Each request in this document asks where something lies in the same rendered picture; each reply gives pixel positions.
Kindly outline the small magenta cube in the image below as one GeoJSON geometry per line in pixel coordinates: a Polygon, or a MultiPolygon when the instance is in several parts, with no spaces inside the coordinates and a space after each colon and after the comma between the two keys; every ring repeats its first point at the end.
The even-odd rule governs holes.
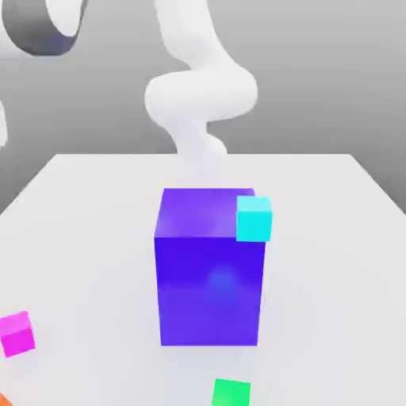
{"type": "Polygon", "coordinates": [[[0,342],[6,358],[36,348],[27,311],[0,318],[0,342]]]}

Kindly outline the large purple box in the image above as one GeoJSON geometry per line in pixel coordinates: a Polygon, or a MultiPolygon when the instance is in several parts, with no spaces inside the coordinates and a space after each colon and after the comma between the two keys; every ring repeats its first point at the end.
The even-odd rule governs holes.
{"type": "Polygon", "coordinates": [[[258,342],[266,242],[236,240],[238,196],[252,188],[166,188],[155,228],[164,346],[258,342]]]}

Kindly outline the small cyan cube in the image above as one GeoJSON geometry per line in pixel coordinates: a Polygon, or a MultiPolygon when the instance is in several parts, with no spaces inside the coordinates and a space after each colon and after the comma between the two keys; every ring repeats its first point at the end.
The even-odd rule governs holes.
{"type": "Polygon", "coordinates": [[[273,209],[268,197],[238,196],[236,201],[236,240],[270,241],[273,209]]]}

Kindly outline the small green cube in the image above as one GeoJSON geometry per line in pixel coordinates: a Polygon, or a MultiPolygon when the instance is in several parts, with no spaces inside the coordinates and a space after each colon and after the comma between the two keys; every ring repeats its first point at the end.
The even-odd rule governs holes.
{"type": "Polygon", "coordinates": [[[250,394],[249,382],[216,379],[211,406],[249,406],[250,394]]]}

